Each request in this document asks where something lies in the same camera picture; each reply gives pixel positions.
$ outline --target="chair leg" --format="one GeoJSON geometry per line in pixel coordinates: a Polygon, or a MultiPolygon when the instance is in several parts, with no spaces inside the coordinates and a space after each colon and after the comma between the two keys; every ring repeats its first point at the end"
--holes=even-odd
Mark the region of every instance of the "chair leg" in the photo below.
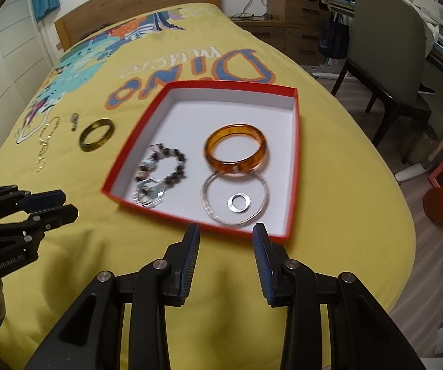
{"type": "Polygon", "coordinates": [[[399,117],[398,110],[395,108],[387,108],[385,106],[384,117],[382,118],[382,122],[377,129],[374,138],[372,140],[372,144],[377,147],[381,142],[382,138],[391,127],[393,122],[399,117]]]}
{"type": "Polygon", "coordinates": [[[403,157],[401,158],[401,162],[403,164],[406,164],[411,153],[417,147],[417,144],[420,141],[420,139],[422,138],[422,135],[424,134],[424,131],[427,128],[427,125],[428,125],[428,123],[424,124],[423,126],[418,127],[417,132],[415,133],[415,136],[413,137],[413,140],[411,141],[410,145],[408,146],[408,149],[406,150],[405,154],[403,154],[403,157]]]}
{"type": "Polygon", "coordinates": [[[377,97],[373,94],[372,97],[370,98],[369,105],[367,106],[367,108],[365,108],[366,113],[370,113],[370,110],[374,106],[376,99],[377,99],[377,97]]]}
{"type": "Polygon", "coordinates": [[[340,72],[340,76],[338,76],[338,79],[336,79],[336,83],[333,86],[333,90],[331,90],[331,94],[333,96],[336,96],[336,93],[338,93],[338,89],[340,88],[341,83],[343,82],[343,79],[345,78],[347,73],[348,73],[348,62],[345,62],[345,65],[343,65],[343,69],[340,72]]]}

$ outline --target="wooden nightstand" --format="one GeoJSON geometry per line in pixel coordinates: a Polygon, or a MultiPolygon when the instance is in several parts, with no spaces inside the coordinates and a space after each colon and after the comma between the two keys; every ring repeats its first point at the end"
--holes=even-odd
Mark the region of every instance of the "wooden nightstand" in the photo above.
{"type": "Polygon", "coordinates": [[[233,21],[259,40],[281,51],[299,65],[319,65],[324,56],[317,52],[322,21],[330,13],[318,2],[307,0],[268,0],[273,19],[233,21]]]}

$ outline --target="bed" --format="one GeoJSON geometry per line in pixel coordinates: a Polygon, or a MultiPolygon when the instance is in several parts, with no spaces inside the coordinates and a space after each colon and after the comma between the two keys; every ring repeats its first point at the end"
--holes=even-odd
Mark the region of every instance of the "bed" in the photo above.
{"type": "MultiPolygon", "coordinates": [[[[68,49],[0,149],[0,185],[34,193],[62,189],[79,209],[75,224],[47,234],[37,262],[4,279],[7,317],[0,355],[13,369],[23,369],[98,272],[137,271],[181,239],[182,226],[120,208],[100,192],[138,119],[172,80],[238,79],[297,88],[300,181],[289,255],[319,273],[357,274],[388,311],[400,296],[413,265],[415,230],[386,164],[331,94],[206,1],[162,0],[156,7],[148,2],[146,10],[137,2],[130,16],[138,16],[120,17],[123,22],[68,49]],[[198,57],[204,65],[193,64],[198,57]],[[220,70],[216,63],[222,59],[228,62],[220,70]],[[132,78],[142,84],[138,95],[124,91],[132,78]],[[79,114],[78,132],[71,131],[73,113],[79,114]],[[60,123],[37,173],[39,135],[55,117],[60,123]],[[80,132],[100,118],[115,123],[115,134],[97,151],[82,152],[80,132]]],[[[84,15],[77,10],[70,17],[84,15]]],[[[117,22],[97,14],[93,23],[76,29],[66,17],[70,43],[93,27],[117,22]]],[[[189,299],[182,309],[166,309],[172,367],[278,368],[285,316],[262,296],[250,242],[203,232],[189,299]]],[[[327,366],[325,310],[322,323],[327,366]]],[[[122,346],[124,353],[127,344],[122,346]]]]}

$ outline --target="beaded bracelet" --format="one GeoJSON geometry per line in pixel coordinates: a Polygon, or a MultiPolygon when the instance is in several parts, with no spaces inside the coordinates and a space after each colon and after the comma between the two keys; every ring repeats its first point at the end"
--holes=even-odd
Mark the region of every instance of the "beaded bracelet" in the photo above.
{"type": "Polygon", "coordinates": [[[175,171],[166,176],[163,179],[163,183],[168,186],[173,186],[175,183],[180,182],[185,176],[185,154],[181,153],[178,149],[164,147],[162,143],[152,144],[149,147],[153,150],[153,153],[149,158],[141,161],[139,164],[138,172],[136,173],[136,181],[140,182],[149,178],[150,173],[156,169],[157,163],[161,159],[175,157],[178,162],[175,171]]]}

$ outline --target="orange translucent bangle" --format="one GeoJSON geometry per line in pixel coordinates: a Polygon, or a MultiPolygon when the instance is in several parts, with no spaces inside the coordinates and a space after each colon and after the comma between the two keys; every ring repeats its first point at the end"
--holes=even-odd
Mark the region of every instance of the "orange translucent bangle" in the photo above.
{"type": "Polygon", "coordinates": [[[218,129],[206,140],[206,144],[204,145],[204,156],[215,171],[222,174],[247,173],[261,164],[266,155],[267,148],[266,138],[259,129],[247,124],[232,124],[218,129]],[[253,138],[259,143],[259,149],[252,156],[240,161],[223,162],[217,160],[214,157],[214,151],[217,144],[222,139],[237,134],[244,134],[253,138]]]}

